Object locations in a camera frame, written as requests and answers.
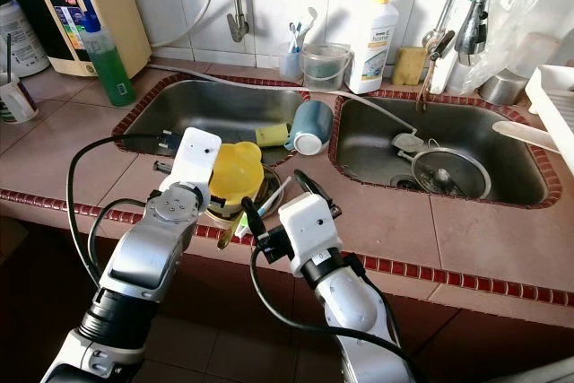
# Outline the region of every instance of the kitchen sink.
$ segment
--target kitchen sink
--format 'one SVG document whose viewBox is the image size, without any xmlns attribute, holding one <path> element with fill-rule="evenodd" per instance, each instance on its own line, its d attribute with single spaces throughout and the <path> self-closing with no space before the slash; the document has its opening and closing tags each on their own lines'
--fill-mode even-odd
<svg viewBox="0 0 574 383">
<path fill-rule="evenodd" d="M 291 124 L 303 97 L 296 91 L 254 90 L 223 83 L 185 80 L 165 87 L 143 110 L 127 134 L 161 134 L 170 130 L 183 134 L 197 127 L 234 144 L 255 138 L 255 129 L 281 123 Z M 163 156 L 175 150 L 161 148 L 144 139 L 125 140 L 128 151 Z M 282 146 L 262 148 L 263 163 L 276 164 L 288 151 Z"/>
<path fill-rule="evenodd" d="M 491 176 L 486 199 L 514 205 L 542 202 L 548 189 L 528 147 L 492 130 L 492 124 L 508 120 L 474 106 L 428 103 L 426 112 L 416 111 L 413 100 L 367 98 L 413 125 L 428 142 L 457 149 L 477 159 Z M 410 132 L 355 100 L 341 107 L 335 162 L 344 173 L 363 182 L 412 188 L 411 163 L 398 157 L 391 144 L 394 136 Z"/>
</svg>

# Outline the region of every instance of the white detergent bottle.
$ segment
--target white detergent bottle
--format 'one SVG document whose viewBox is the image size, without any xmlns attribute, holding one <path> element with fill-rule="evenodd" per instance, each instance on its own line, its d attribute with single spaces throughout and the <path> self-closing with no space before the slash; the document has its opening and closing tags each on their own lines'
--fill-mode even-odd
<svg viewBox="0 0 574 383">
<path fill-rule="evenodd" d="M 344 82 L 355 94 L 375 91 L 383 80 L 391 38 L 398 21 L 398 11 L 388 0 L 370 0 L 369 4 L 353 17 L 357 23 L 352 36 L 352 62 Z"/>
</svg>

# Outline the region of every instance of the plastic cup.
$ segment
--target plastic cup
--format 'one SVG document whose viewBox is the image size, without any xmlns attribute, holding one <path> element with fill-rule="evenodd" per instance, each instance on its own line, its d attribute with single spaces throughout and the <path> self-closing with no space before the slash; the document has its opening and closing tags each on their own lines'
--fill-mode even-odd
<svg viewBox="0 0 574 383">
<path fill-rule="evenodd" d="M 300 66 L 301 53 L 288 53 L 289 42 L 279 46 L 279 76 L 285 81 L 300 81 L 303 72 Z"/>
</svg>

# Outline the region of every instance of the metal pot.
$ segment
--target metal pot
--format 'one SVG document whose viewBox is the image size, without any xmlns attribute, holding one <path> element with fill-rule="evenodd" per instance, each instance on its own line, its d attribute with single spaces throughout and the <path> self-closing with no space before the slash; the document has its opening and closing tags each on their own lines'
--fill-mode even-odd
<svg viewBox="0 0 574 383">
<path fill-rule="evenodd" d="M 427 192 L 484 199 L 491 191 L 491 177 L 474 157 L 445 147 L 430 148 L 411 157 L 413 176 Z"/>
</svg>

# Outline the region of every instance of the yellow plastic container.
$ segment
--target yellow plastic container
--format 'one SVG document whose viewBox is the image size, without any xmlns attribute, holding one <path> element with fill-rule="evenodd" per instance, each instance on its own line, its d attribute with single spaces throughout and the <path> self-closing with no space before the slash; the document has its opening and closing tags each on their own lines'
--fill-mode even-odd
<svg viewBox="0 0 574 383">
<path fill-rule="evenodd" d="M 226 199 L 224 213 L 240 211 L 241 199 L 255 198 L 262 182 L 261 150 L 256 144 L 222 144 L 213 166 L 209 191 Z"/>
</svg>

